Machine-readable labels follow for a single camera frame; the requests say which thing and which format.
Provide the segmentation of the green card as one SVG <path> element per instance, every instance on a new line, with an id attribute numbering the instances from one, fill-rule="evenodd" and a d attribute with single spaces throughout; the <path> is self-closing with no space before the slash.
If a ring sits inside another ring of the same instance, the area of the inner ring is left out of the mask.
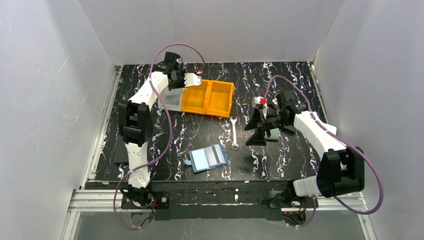
<path id="1" fill-rule="evenodd" d="M 264 139 L 266 142 L 278 142 L 280 139 L 280 129 L 270 129 L 269 132 L 265 131 Z"/>

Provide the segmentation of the orange plastic bin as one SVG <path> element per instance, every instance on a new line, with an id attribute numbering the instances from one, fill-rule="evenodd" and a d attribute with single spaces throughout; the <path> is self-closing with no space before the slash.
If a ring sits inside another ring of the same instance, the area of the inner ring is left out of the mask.
<path id="1" fill-rule="evenodd" d="M 232 110 L 234 83 L 210 80 L 205 98 L 205 114 L 229 118 Z"/>
<path id="2" fill-rule="evenodd" d="M 210 83 L 211 80 L 203 79 L 201 85 L 183 89 L 181 99 L 182 112 L 201 115 L 206 113 L 206 99 Z"/>

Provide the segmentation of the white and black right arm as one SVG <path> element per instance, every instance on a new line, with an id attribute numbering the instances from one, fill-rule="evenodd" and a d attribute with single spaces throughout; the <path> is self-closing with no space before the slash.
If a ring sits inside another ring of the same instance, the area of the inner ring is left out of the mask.
<path id="1" fill-rule="evenodd" d="M 244 129 L 255 132 L 246 146 L 266 146 L 268 142 L 277 142 L 280 132 L 293 135 L 299 131 L 311 143 L 321 162 L 315 176 L 289 181 L 286 189 L 269 197 L 266 204 L 362 191 L 365 187 L 362 151 L 335 139 L 332 135 L 336 128 L 325 125 L 315 112 L 309 111 L 307 104 L 297 102 L 293 92 L 278 94 L 277 104 L 267 104 L 261 96 L 253 97 L 254 112 Z"/>

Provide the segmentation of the aluminium rail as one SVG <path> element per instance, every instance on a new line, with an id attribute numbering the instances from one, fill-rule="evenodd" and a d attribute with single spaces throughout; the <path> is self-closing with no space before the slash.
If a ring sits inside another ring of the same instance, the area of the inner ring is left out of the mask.
<path id="1" fill-rule="evenodd" d="M 107 93 L 106 102 L 101 113 L 99 126 L 96 131 L 96 135 L 93 141 L 92 149 L 89 155 L 88 163 L 79 187 L 79 190 L 83 190 L 89 180 L 93 180 L 96 176 L 97 164 L 100 158 L 101 150 L 103 149 L 103 142 L 108 128 L 108 122 L 113 107 L 113 102 L 116 96 L 117 87 L 119 84 L 119 78 L 122 74 L 122 66 L 115 66 L 114 77 L 112 79 L 109 91 Z"/>
<path id="2" fill-rule="evenodd" d="M 250 206 L 246 199 L 246 194 L 242 194 L 240 190 L 230 193 L 228 190 L 224 191 L 225 195 L 229 197 L 230 202 L 226 203 L 218 198 L 217 193 L 209 193 L 212 197 L 209 203 L 204 203 L 205 206 Z M 68 206 L 68 212 L 112 212 L 113 211 L 113 199 L 115 191 L 113 189 L 93 189 L 93 190 L 76 190 L 72 194 L 70 204 Z M 349 193 L 341 195 L 339 199 L 347 204 L 349 207 L 365 211 L 368 210 L 366 201 L 362 193 Z M 346 208 L 339 203 L 335 198 L 317 198 L 319 211 L 330 211 L 330 210 L 345 210 Z"/>

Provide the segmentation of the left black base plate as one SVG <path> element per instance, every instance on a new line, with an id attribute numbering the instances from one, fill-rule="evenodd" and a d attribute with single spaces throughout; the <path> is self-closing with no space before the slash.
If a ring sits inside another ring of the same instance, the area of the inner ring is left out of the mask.
<path id="1" fill-rule="evenodd" d="M 170 195 L 168 192 L 122 192 L 120 207 L 125 210 L 153 209 L 163 210 L 170 206 Z"/>

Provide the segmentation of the silver wrench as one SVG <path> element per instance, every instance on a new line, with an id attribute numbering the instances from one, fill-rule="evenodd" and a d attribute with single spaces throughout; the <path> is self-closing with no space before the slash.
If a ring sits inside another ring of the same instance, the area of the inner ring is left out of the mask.
<path id="1" fill-rule="evenodd" d="M 239 144 L 237 142 L 237 131 L 236 131 L 236 123 L 238 121 L 238 118 L 235 117 L 231 117 L 230 118 L 230 123 L 231 123 L 231 127 L 232 127 L 232 144 L 231 144 L 231 149 L 235 149 L 235 151 L 237 151 L 239 149 Z"/>

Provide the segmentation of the black flat box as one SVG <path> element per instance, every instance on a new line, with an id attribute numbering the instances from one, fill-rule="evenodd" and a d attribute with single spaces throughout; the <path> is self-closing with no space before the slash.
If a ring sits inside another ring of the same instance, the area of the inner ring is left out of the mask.
<path id="1" fill-rule="evenodd" d="M 116 146 L 114 149 L 113 163 L 118 167 L 120 165 L 124 165 L 124 166 L 129 165 L 128 151 L 125 146 L 125 142 L 123 141 L 121 137 L 119 137 L 116 142 Z"/>

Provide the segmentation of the right orange plastic bin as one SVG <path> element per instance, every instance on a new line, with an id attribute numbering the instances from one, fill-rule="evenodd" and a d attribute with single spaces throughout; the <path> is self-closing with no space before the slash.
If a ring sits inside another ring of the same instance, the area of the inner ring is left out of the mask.
<path id="1" fill-rule="evenodd" d="M 229 118 L 232 110 L 234 83 L 210 80 L 205 98 L 205 114 Z"/>

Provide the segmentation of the aluminium left rail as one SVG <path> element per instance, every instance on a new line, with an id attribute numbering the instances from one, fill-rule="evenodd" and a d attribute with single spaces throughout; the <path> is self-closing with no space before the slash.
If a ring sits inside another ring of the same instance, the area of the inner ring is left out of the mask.
<path id="1" fill-rule="evenodd" d="M 88 163 L 79 187 L 79 190 L 83 190 L 89 180 L 93 180 L 96 176 L 97 164 L 100 158 L 101 150 L 103 149 L 103 142 L 108 128 L 108 122 L 113 107 L 113 102 L 116 96 L 117 87 L 119 84 L 119 78 L 122 74 L 122 66 L 115 66 L 114 77 L 112 79 L 109 91 L 107 93 L 106 102 L 101 113 L 99 126 L 96 131 L 96 135 L 93 141 L 92 149 L 89 155 Z"/>

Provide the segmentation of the blue card holder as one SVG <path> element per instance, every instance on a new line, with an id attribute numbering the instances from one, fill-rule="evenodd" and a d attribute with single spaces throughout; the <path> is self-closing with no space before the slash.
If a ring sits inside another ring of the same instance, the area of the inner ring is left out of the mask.
<path id="1" fill-rule="evenodd" d="M 192 167 L 194 173 L 217 169 L 229 164 L 225 149 L 221 144 L 191 150 L 184 164 Z"/>

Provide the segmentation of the white plastic bin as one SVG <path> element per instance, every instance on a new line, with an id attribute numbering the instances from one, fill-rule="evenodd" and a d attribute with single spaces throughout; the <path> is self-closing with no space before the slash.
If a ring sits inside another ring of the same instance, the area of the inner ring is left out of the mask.
<path id="1" fill-rule="evenodd" d="M 169 90 L 169 88 L 166 87 L 161 91 L 160 96 L 168 111 L 182 112 L 183 93 L 184 88 L 175 88 Z"/>

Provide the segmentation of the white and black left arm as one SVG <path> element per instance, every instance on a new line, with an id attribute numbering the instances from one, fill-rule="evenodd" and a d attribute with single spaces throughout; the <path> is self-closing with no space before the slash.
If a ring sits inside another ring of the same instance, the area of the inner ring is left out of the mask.
<path id="1" fill-rule="evenodd" d="M 160 93 L 169 85 L 184 85 L 185 70 L 180 55 L 167 51 L 164 60 L 152 64 L 151 75 L 139 90 L 118 106 L 118 131 L 127 156 L 129 171 L 128 189 L 123 195 L 140 207 L 148 207 L 153 201 L 148 170 L 147 148 L 153 138 L 151 109 L 156 101 L 163 102 Z"/>

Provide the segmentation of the aluminium front rail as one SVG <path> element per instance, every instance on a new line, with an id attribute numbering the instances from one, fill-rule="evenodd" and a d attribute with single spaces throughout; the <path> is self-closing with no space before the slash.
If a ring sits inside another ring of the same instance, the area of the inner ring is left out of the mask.
<path id="1" fill-rule="evenodd" d="M 217 193 L 209 193 L 212 197 L 209 203 L 204 203 L 205 206 L 250 206 L 246 199 L 246 194 L 242 194 L 240 190 L 230 193 L 228 190 L 224 191 L 225 195 L 229 197 L 230 202 L 226 203 L 218 198 Z M 68 206 L 68 212 L 112 212 L 113 211 L 113 199 L 115 191 L 113 189 L 93 189 L 93 190 L 76 190 L 72 194 L 70 204 Z M 365 211 L 368 210 L 366 201 L 362 193 L 349 193 L 341 195 L 339 199 L 347 204 L 349 207 Z M 339 203 L 335 198 L 317 198 L 319 211 L 330 211 L 330 210 L 345 210 L 346 208 Z"/>

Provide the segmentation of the left orange plastic bin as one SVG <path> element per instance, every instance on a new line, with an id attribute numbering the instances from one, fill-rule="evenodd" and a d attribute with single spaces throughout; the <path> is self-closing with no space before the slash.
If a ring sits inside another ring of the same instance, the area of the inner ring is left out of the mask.
<path id="1" fill-rule="evenodd" d="M 201 115 L 206 113 L 206 99 L 210 83 L 211 80 L 203 79 L 201 85 L 183 89 L 181 99 L 182 112 Z"/>

